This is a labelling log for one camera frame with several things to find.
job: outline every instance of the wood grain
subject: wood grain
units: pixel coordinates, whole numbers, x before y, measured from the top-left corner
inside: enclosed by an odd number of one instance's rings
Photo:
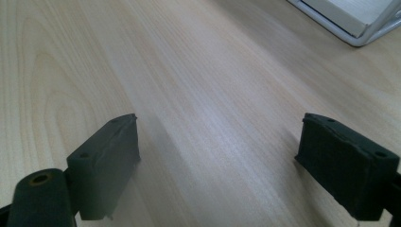
[[[294,162],[301,120],[400,155],[400,38],[356,49],[282,0],[0,1],[0,206],[136,113],[114,221],[79,226],[357,226]]]

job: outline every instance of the light wood grain surface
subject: light wood grain surface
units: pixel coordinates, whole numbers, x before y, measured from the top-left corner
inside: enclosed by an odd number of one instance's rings
[[[400,40],[351,47],[284,0],[1,0],[0,206],[136,113],[114,221],[79,226],[357,226],[294,162],[302,118],[401,155]]]

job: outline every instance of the screw hole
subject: screw hole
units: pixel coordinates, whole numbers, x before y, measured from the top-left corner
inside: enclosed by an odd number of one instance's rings
[[[41,174],[41,175],[38,175],[38,176],[35,176],[34,178],[32,178],[29,181],[29,184],[31,186],[38,186],[38,185],[46,183],[47,181],[50,180],[50,178],[51,178],[51,175],[49,173],[44,173],[44,174]]]
[[[89,154],[88,153],[81,153],[79,158],[88,158]]]
[[[380,152],[380,151],[376,151],[376,152],[375,152],[375,155],[378,156],[378,157],[380,157],[380,158],[385,158],[385,157],[387,156],[385,153]]]

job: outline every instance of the black plastic part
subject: black plastic part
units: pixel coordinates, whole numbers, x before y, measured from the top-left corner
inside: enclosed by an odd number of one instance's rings
[[[8,227],[74,226],[67,184],[59,169],[45,169],[18,182]]]
[[[387,187],[384,196],[384,206],[395,218],[398,219],[399,226],[401,226],[401,175],[396,174],[392,183]]]
[[[399,157],[331,118],[307,113],[295,159],[357,220],[379,220]]]
[[[110,216],[139,161],[136,116],[109,121],[67,158],[73,212],[84,220]]]
[[[9,220],[9,210],[11,205],[0,208],[0,227],[6,227]]]

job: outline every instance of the wooden table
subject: wooden table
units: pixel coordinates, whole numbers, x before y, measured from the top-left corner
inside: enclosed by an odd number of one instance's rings
[[[79,226],[357,226],[294,161],[302,118],[401,155],[400,40],[351,47],[284,0],[1,1],[0,206],[136,113],[114,221]]]

